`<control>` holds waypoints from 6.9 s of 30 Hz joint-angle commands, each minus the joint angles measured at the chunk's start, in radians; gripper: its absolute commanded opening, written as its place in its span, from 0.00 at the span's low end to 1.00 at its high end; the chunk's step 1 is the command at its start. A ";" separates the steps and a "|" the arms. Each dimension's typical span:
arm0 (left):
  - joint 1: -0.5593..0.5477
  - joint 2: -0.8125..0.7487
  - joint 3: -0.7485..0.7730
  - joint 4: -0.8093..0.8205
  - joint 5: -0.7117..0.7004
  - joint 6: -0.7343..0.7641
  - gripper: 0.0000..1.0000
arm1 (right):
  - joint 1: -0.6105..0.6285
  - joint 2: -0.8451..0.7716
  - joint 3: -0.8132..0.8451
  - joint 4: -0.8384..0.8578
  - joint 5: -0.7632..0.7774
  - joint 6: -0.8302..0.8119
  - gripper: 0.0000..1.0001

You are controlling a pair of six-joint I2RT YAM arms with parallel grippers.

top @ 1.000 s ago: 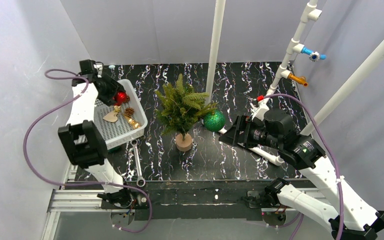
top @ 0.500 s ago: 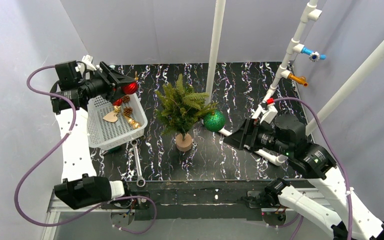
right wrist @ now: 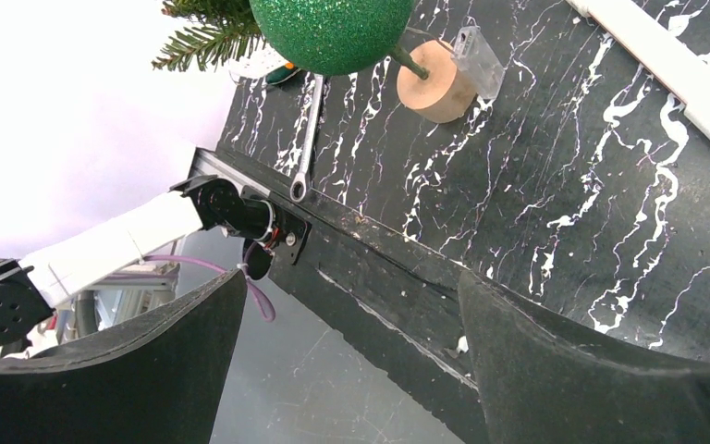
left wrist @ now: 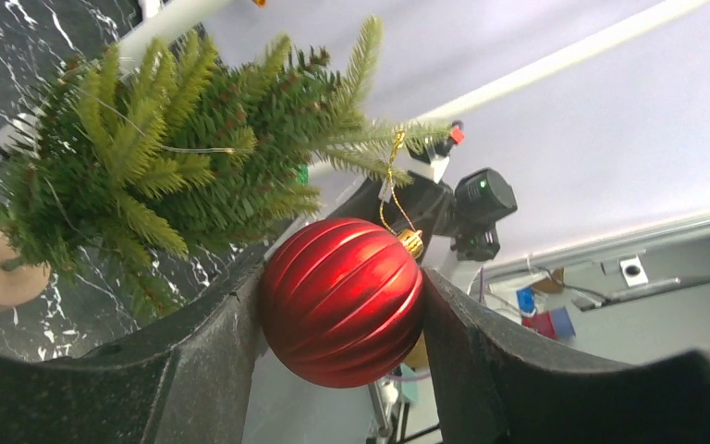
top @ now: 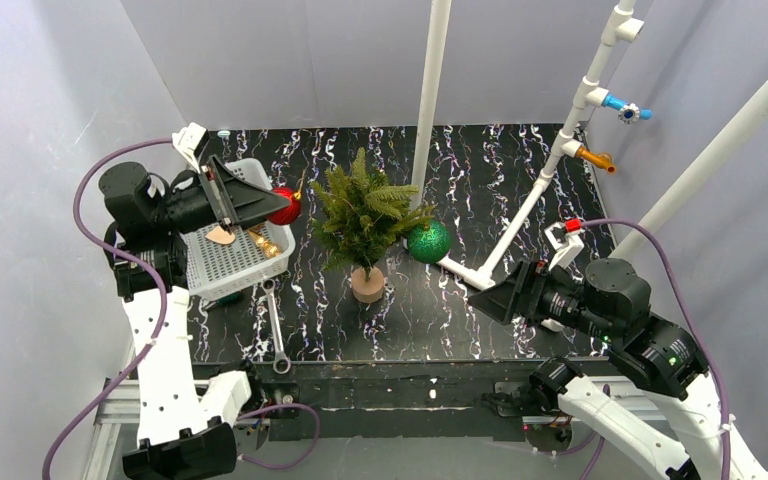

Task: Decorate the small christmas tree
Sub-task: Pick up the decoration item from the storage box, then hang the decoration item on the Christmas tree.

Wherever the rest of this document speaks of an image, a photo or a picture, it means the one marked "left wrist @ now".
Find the small green christmas tree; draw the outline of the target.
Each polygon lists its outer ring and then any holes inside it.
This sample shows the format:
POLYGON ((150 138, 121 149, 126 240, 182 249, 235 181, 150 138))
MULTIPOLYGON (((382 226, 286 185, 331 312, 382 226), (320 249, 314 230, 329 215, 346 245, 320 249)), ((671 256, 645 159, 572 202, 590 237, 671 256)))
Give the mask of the small green christmas tree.
POLYGON ((155 256, 248 245, 316 213, 319 191, 304 176, 314 160, 408 183, 397 151, 421 153, 451 128, 364 114, 382 40, 369 17, 343 70, 283 33, 230 66, 190 31, 153 39, 133 71, 116 43, 46 80, 1 172, 0 311, 52 277, 75 278, 95 250, 138 315, 169 315, 178 305, 155 256))

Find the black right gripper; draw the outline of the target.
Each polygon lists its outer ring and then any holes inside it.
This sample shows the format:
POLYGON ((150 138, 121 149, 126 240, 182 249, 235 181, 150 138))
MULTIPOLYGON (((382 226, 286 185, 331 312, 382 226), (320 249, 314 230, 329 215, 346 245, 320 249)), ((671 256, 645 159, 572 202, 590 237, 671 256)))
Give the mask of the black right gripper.
MULTIPOLYGON (((395 188, 394 200, 384 204, 385 222, 395 231, 409 228, 406 216, 414 227, 422 231, 422 239, 429 241, 432 236, 454 238, 457 236, 457 220, 453 189, 445 182, 434 182, 418 174, 411 174, 413 182, 395 188)), ((363 180, 342 203, 335 205, 327 218, 355 217, 382 225, 379 206, 382 180, 363 180)))

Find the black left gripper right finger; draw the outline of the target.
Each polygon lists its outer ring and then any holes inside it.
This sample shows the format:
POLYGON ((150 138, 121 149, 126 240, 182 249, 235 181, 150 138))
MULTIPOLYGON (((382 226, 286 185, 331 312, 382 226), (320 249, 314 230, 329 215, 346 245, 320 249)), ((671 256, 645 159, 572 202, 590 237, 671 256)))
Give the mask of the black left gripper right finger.
POLYGON ((710 351, 629 365, 574 350, 423 273, 446 443, 710 443, 710 351))

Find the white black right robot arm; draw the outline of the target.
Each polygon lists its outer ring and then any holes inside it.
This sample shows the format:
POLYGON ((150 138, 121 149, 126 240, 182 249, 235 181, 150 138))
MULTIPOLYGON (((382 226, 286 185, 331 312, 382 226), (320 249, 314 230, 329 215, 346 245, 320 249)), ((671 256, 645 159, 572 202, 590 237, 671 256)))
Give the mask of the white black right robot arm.
POLYGON ((512 187, 492 168, 450 186, 411 172, 413 182, 391 193, 382 180, 365 180, 331 217, 358 217, 395 231, 422 232, 418 263, 435 268, 468 293, 485 263, 501 250, 497 223, 518 210, 512 187))

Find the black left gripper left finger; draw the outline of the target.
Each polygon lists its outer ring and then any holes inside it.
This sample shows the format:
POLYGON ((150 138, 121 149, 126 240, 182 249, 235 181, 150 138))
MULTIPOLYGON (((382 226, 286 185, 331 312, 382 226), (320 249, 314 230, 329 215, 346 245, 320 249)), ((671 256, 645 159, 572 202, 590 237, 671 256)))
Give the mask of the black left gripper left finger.
POLYGON ((266 248, 192 303, 80 358, 0 356, 0 443, 238 443, 266 248))

